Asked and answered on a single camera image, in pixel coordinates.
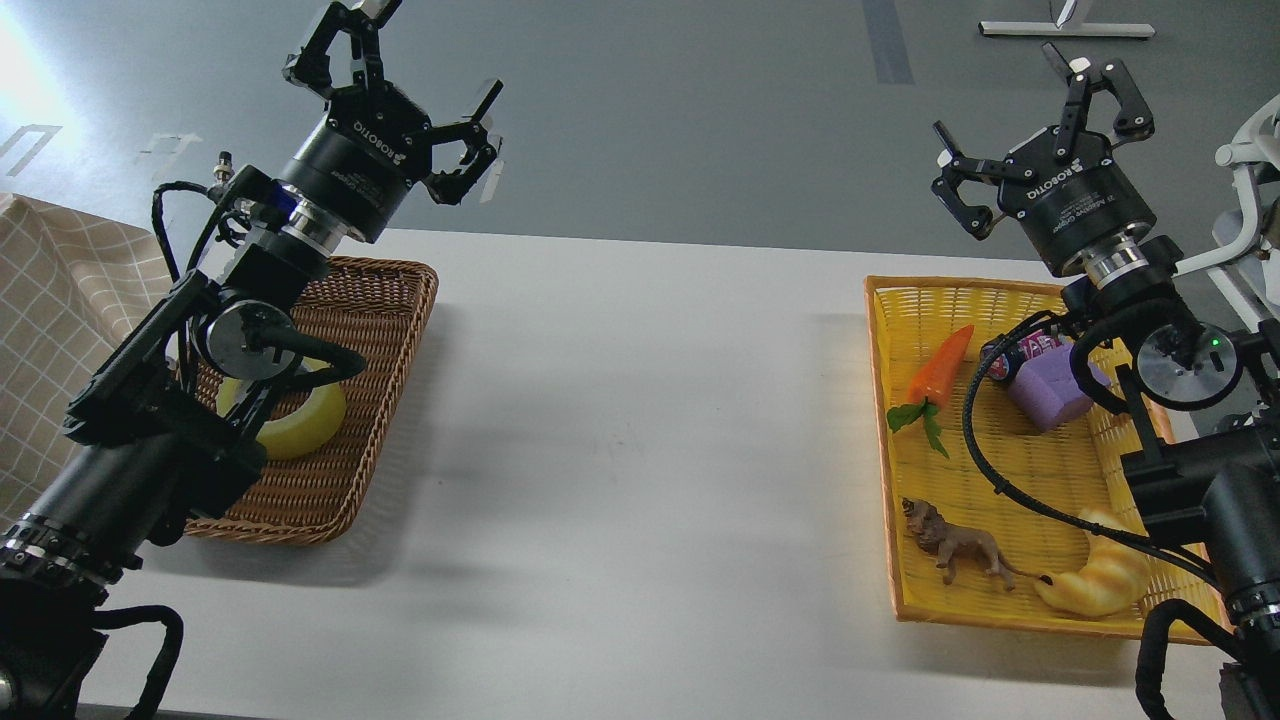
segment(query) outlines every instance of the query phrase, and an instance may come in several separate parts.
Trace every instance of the black cable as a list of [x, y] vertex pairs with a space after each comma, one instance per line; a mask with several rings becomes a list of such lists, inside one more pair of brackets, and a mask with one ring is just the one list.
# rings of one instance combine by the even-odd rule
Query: black cable
[[328, 368], [294, 375], [289, 380], [291, 391], [305, 391], [337, 383], [358, 375], [365, 369], [365, 357], [335, 342], [303, 334], [285, 324], [261, 324], [248, 328], [244, 338], [251, 345], [279, 347], [297, 352], [303, 357], [314, 357], [329, 363]]
[[239, 247], [246, 233], [232, 228], [232, 220], [238, 223], [242, 228], [250, 227], [250, 219], [243, 213], [228, 210], [227, 213], [223, 213], [223, 217], [218, 220], [218, 240], [230, 245], [232, 247]]
[[228, 209], [237, 200], [237, 195], [232, 192], [223, 192], [221, 197], [218, 199], [218, 204], [214, 205], [214, 211], [209, 214], [209, 220], [205, 222], [205, 228], [200, 231], [200, 237], [196, 238], [195, 247], [191, 249], [191, 256], [187, 258], [187, 272], [195, 270], [200, 261], [205, 256], [205, 247], [209, 245], [209, 238], [214, 234], [214, 229], [218, 228], [219, 220], [227, 214]]
[[169, 233], [164, 228], [164, 193], [179, 190], [183, 192], [198, 192], [207, 196], [209, 188], [187, 181], [166, 182], [155, 188], [151, 193], [151, 232], [155, 233], [160, 243], [160, 254], [164, 255], [165, 268], [169, 269], [169, 279], [178, 282], [178, 261], [173, 256], [173, 246], [169, 245]]
[[[292, 377], [301, 365], [302, 356], [294, 355], [282, 375]], [[243, 397], [239, 397], [239, 393], [237, 393], [238, 400], [236, 406], [227, 413], [224, 419], [232, 425], [239, 427], [242, 429], [241, 434], [250, 438], [257, 437], [257, 432], [262, 429], [262, 424], [268, 420], [266, 415], [270, 415], [275, 404], [289, 389], [292, 388], [288, 382], [275, 382], [274, 378], [255, 380], [242, 391]]]
[[[1126, 413], [1129, 406], [1125, 405], [1125, 401], [1093, 378], [1093, 373], [1089, 372], [1089, 352], [1093, 352], [1093, 348], [1103, 342], [1120, 337], [1130, 325], [1146, 323], [1153, 316], [1170, 318], [1179, 310], [1181, 306], [1172, 300], [1155, 297], [1107, 315], [1084, 331], [1079, 341], [1071, 346], [1071, 375], [1079, 383], [1080, 391], [1112, 415]], [[1130, 351], [1137, 352], [1137, 348], [1130, 348]]]
[[178, 382], [187, 395], [196, 393], [196, 379], [198, 377], [200, 354], [192, 346], [191, 337], [196, 329], [191, 320], [178, 324]]
[[1165, 706], [1161, 684], [1165, 676], [1165, 657], [1169, 653], [1169, 628], [1175, 620], [1187, 623], [1197, 634], [1236, 661], [1244, 659], [1240, 641], [1185, 600], [1166, 600], [1152, 607], [1147, 614], [1147, 621], [1142, 625], [1142, 643], [1138, 646], [1138, 664], [1134, 671], [1138, 705], [1152, 720], [1174, 720]]
[[1116, 530], [1114, 528], [1108, 528], [1098, 523], [1089, 523], [1087, 520], [1076, 518], [1075, 515], [1069, 515], [1066, 512], [1062, 512], [1061, 510], [1057, 510], [1056, 507], [1046, 505], [1036, 500], [1030, 495], [1027, 495], [1016, 486], [1014, 486], [1007, 478], [1001, 475], [1000, 471], [997, 471], [996, 468], [982, 454], [982, 448], [978, 447], [978, 437], [973, 429], [973, 405], [974, 405], [974, 398], [978, 396], [978, 388], [982, 387], [982, 380], [987, 375], [987, 370], [989, 370], [991, 365], [995, 364], [996, 359], [1004, 355], [1005, 351], [1007, 351], [1010, 347], [1012, 347], [1015, 342], [1018, 342], [1019, 340], [1021, 340], [1023, 337], [1030, 334], [1037, 329], [1044, 329], [1057, 322], [1060, 322], [1060, 318], [1048, 310], [1041, 310], [1038, 313], [1034, 313], [1028, 318], [1023, 319], [1020, 323], [1018, 323], [1018, 325], [1015, 325], [1012, 331], [1006, 333], [1005, 337], [1002, 337], [996, 343], [996, 346], [991, 350], [991, 352], [986, 357], [979, 360], [978, 370], [974, 373], [973, 380], [970, 380], [969, 388], [965, 392], [964, 406], [960, 413], [961, 432], [964, 433], [965, 446], [969, 448], [969, 456], [973, 459], [974, 465], [977, 465], [978, 470], [983, 474], [983, 477], [986, 477], [987, 480], [991, 482], [997, 495], [1005, 495], [1006, 497], [1021, 505], [1023, 507], [1033, 512], [1037, 512], [1039, 515], [1043, 515], [1046, 518], [1066, 523], [1068, 525], [1079, 528], [1094, 536], [1102, 536], [1105, 538], [1119, 542], [1125, 547], [1130, 547], [1133, 550], [1137, 550], [1158, 560], [1164, 560], [1165, 562], [1169, 562], [1170, 565], [1180, 568], [1190, 573], [1196, 578], [1199, 578], [1213, 589], [1220, 591], [1217, 580], [1213, 578], [1211, 571], [1207, 571], [1207, 566], [1202, 566], [1202, 564], [1199, 562], [1192, 562], [1184, 559], [1183, 556], [1185, 555], [1185, 551], [1181, 552], [1170, 551], [1167, 548], [1162, 548], [1155, 544], [1155, 542], [1149, 537], [1139, 536], [1137, 533], [1129, 533], [1125, 530]]
[[1213, 564], [1210, 562], [1208, 560], [1204, 560], [1199, 555], [1192, 552], [1190, 550], [1187, 550], [1185, 547], [1181, 547], [1181, 546], [1165, 547], [1164, 550], [1165, 550], [1165, 552], [1172, 552], [1174, 555], [1178, 555], [1179, 557], [1187, 559], [1188, 562], [1192, 562], [1193, 565], [1196, 565], [1197, 568], [1199, 568], [1201, 570], [1203, 570], [1207, 575], [1213, 575]]
[[138, 703], [125, 720], [150, 720], [160, 708], [160, 700], [169, 687], [169, 678], [178, 665], [178, 653], [182, 651], [182, 618], [164, 605], [142, 605], [127, 607], [124, 610], [97, 610], [90, 625], [97, 630], [118, 630], [142, 623], [160, 623], [164, 625], [164, 641], [160, 643], [160, 652], [156, 653], [151, 670], [147, 673], [147, 682], [138, 697]]

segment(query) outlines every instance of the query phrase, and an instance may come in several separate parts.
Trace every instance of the can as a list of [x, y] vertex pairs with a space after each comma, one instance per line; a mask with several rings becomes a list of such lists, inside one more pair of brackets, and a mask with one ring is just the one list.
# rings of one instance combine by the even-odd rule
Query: can
[[[995, 340], [986, 342], [982, 346], [982, 359], [986, 360], [996, 348], [996, 345], [1004, 338], [1005, 336], [997, 336]], [[1018, 369], [1023, 366], [1023, 363], [1030, 360], [1032, 357], [1039, 357], [1050, 350], [1061, 347], [1062, 345], [1065, 343], [1057, 337], [1044, 331], [1036, 331], [1019, 340], [1000, 357], [996, 357], [991, 363], [991, 368], [987, 369], [987, 377], [1001, 384], [1011, 383], [1014, 382], [1014, 375], [1018, 374]]]

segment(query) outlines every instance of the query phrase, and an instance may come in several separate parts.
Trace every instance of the croissant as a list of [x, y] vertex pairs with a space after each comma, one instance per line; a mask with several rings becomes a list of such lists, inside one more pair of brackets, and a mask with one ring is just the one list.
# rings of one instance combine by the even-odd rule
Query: croissant
[[[1135, 532], [1108, 510], [1087, 507], [1080, 519], [1117, 530]], [[1088, 534], [1089, 559], [1075, 573], [1046, 573], [1032, 583], [1036, 594], [1059, 610], [1101, 618], [1133, 605], [1147, 592], [1151, 561], [1142, 552], [1114, 539]]]

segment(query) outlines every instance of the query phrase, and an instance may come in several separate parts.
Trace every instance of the robotic arm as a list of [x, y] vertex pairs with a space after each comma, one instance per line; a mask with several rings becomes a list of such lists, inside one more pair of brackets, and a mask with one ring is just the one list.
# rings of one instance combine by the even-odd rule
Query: robotic arm
[[[297, 331], [289, 310], [328, 273], [343, 237], [374, 242], [413, 184], [454, 205], [497, 158], [484, 117], [494, 81], [462, 122], [434, 126], [383, 77], [378, 29], [398, 5], [330, 3], [284, 77], [325, 100], [325, 115], [279, 178], [252, 167], [210, 192], [216, 206], [187, 273], [70, 402], [64, 432], [84, 445], [0, 546], [0, 716], [73, 717], [84, 675], [105, 641], [100, 630], [140, 621], [166, 626], [165, 648], [131, 717], [159, 706], [180, 646], [169, 609], [96, 610], [108, 585], [137, 569], [143, 541], [170, 544], [188, 518], [219, 518], [257, 480], [266, 454], [255, 439], [288, 391], [339, 382], [364, 359]], [[333, 87], [329, 45], [351, 36], [352, 85]], [[431, 149], [461, 141], [457, 169], [434, 172]], [[229, 213], [247, 232], [216, 279], [198, 269], [212, 231]], [[178, 368], [165, 356], [178, 338]], [[324, 370], [298, 374], [303, 356]], [[196, 365], [246, 380], [225, 416], [195, 398]]]
[[[1142, 451], [1124, 456], [1121, 464], [1149, 538], [1091, 527], [1044, 506], [987, 462], [973, 436], [972, 404], [989, 360], [979, 364], [969, 388], [966, 443], [996, 492], [1174, 561], [1220, 591], [1234, 633], [1185, 603], [1162, 603], [1149, 614], [1138, 671], [1138, 696], [1148, 715], [1169, 717], [1160, 694], [1162, 643], [1167, 643], [1169, 625], [1180, 619], [1236, 661], [1224, 671], [1224, 701], [1230, 687], [1231, 697], [1240, 698], [1236, 707], [1247, 712], [1240, 717], [1276, 717], [1280, 383], [1265, 360], [1280, 360], [1280, 322], [1263, 322], [1257, 332], [1226, 333], [1196, 319], [1172, 284], [1181, 251], [1165, 236], [1147, 237], [1156, 217], [1112, 156], [1115, 147], [1151, 137], [1149, 108], [1120, 60], [1101, 67], [1087, 59], [1066, 63], [1051, 44], [1043, 47], [1069, 88], [1059, 124], [1042, 128], [997, 161], [964, 156], [942, 123], [936, 123], [945, 150], [933, 192], [975, 238], [987, 237], [996, 222], [1012, 215], [1053, 275], [1084, 275], [1064, 288], [1068, 314], [1053, 322], [1079, 336], [1071, 369], [1080, 388], [1110, 413], [1129, 413], [1134, 419]], [[1115, 95], [1120, 104], [1110, 135], [1084, 129], [1089, 100], [1100, 91]], [[961, 201], [957, 188], [965, 181], [996, 186], [1002, 214], [997, 218], [989, 208]], [[1027, 322], [1018, 332], [1034, 327]], [[1088, 352], [1116, 338], [1133, 354], [1133, 368], [1119, 370], [1123, 398], [1093, 380], [1087, 368]], [[1244, 370], [1265, 404], [1254, 423], [1176, 445], [1157, 438], [1142, 395], [1175, 410], [1211, 407], [1231, 392]], [[1180, 547], [1201, 542], [1211, 565]]]

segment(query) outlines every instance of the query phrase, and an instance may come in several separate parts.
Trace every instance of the wicker basket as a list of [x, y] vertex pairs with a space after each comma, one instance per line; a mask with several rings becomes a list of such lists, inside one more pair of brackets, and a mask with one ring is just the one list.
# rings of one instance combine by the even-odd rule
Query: wicker basket
[[[1088, 557], [1082, 530], [995, 495], [974, 466], [960, 433], [966, 380], [956, 382], [951, 401], [938, 415], [951, 460], [932, 451], [919, 428], [890, 433], [884, 423], [886, 409], [904, 402], [915, 370], [942, 340], [969, 323], [977, 325], [959, 375], [972, 378], [982, 343], [1037, 310], [1062, 311], [1061, 288], [991, 279], [868, 277], [865, 291], [888, 573], [899, 620], [1138, 638], [1147, 611], [1164, 600], [1180, 597], [1226, 621], [1208, 585], [1165, 562], [1152, 562], [1146, 597], [1125, 611], [1092, 620], [1044, 605], [1027, 579], [1020, 579], [1015, 591], [1005, 592], [975, 562], [961, 561], [955, 583], [945, 585], [933, 557], [919, 550], [906, 530], [902, 497], [932, 502], [951, 523], [989, 530], [1002, 552], [1024, 570], [1076, 570]], [[1114, 368], [1128, 361], [1129, 355], [1117, 346], [1091, 357], [1114, 379]], [[1164, 411], [1155, 407], [1152, 419], [1158, 432], [1172, 441]], [[1120, 468], [1121, 455], [1140, 448], [1126, 415], [1116, 418], [1094, 407], [1085, 418], [1041, 434], [1002, 391], [987, 383], [974, 402], [974, 430], [992, 465], [1034, 497], [1073, 514], [1087, 505], [1108, 506], [1125, 520], [1138, 521]], [[1171, 638], [1202, 643], [1181, 623], [1174, 625]]]
[[[436, 291], [435, 270], [421, 264], [333, 258], [330, 273], [307, 286], [293, 307], [306, 333], [365, 356], [365, 372], [342, 383], [347, 415], [320, 450], [269, 462], [262, 478], [219, 520], [191, 520], [187, 534], [252, 543], [312, 544], [351, 527], [404, 389]], [[202, 368], [198, 397], [212, 406], [218, 377]], [[275, 416], [296, 409], [285, 398]]]

